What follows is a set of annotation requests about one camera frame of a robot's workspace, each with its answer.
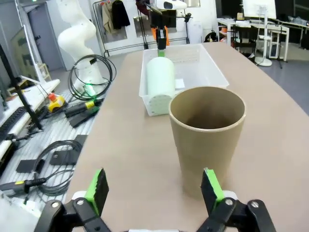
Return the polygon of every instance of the bolt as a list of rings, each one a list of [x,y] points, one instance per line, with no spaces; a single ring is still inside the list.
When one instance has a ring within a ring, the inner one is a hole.
[[[225,203],[226,203],[227,205],[232,205],[232,204],[233,204],[232,200],[230,200],[230,199],[227,199],[227,200],[225,201]]]
[[[58,203],[58,202],[52,203],[52,207],[53,207],[53,208],[56,208],[56,207],[58,207],[58,206],[59,206],[59,203]]]
[[[84,204],[84,201],[83,201],[83,200],[79,200],[79,201],[77,202],[77,204],[78,204],[78,205],[82,205],[82,204]]]
[[[251,205],[254,207],[254,208],[258,208],[259,207],[259,204],[257,202],[251,202]]]

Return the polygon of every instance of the white monitor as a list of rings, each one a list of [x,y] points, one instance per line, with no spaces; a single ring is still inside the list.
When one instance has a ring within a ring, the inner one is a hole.
[[[275,0],[243,0],[245,17],[277,18]]]

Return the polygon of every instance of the door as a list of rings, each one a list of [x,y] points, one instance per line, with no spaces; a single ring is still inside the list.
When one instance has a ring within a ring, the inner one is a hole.
[[[49,71],[64,69],[46,3],[28,12],[28,17],[42,62]]]

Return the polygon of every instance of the paper cup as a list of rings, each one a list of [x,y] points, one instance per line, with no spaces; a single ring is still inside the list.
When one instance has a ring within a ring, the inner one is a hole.
[[[246,105],[230,90],[197,87],[178,94],[169,117],[183,176],[183,188],[201,198],[204,168],[214,169],[221,184],[239,140]]]

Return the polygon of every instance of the keyboard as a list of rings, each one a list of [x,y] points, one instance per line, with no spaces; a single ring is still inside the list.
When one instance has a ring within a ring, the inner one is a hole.
[[[0,143],[5,140],[10,130],[15,126],[19,119],[26,113],[24,106],[18,107],[14,113],[0,127]]]

